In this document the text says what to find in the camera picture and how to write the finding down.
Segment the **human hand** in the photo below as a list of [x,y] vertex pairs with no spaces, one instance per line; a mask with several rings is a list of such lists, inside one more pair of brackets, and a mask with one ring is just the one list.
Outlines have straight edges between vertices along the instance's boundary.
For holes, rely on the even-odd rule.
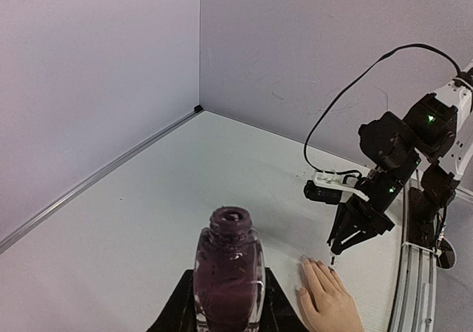
[[306,259],[303,266],[309,291],[301,288],[299,298],[308,327],[315,332],[364,332],[355,300],[348,294],[338,274],[320,260]]

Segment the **white surface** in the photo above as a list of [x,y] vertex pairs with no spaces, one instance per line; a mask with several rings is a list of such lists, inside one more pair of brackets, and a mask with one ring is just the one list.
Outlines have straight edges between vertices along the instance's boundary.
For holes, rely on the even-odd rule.
[[0,0],[0,240],[198,104],[200,0]]
[[[310,149],[314,163],[353,164]],[[335,206],[302,189],[302,145],[204,112],[106,176],[0,256],[2,332],[146,331],[193,268],[212,211],[252,213],[265,261],[295,309],[301,255],[329,260]],[[345,251],[337,271],[366,331],[386,331],[401,244],[397,226]]]
[[[471,0],[202,0],[201,104],[304,140],[336,94],[381,55],[424,42],[472,58]],[[376,66],[333,107],[312,144],[359,163],[358,128],[402,118],[455,69],[426,50]],[[473,187],[473,172],[466,182]]]

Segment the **purple liquid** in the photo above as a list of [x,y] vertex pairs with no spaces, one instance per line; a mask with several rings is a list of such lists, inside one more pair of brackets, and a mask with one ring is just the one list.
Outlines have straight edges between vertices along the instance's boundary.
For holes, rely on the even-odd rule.
[[206,323],[201,331],[243,332],[257,324],[262,265],[250,214],[241,208],[217,209],[197,247],[194,295],[198,324],[199,316]]

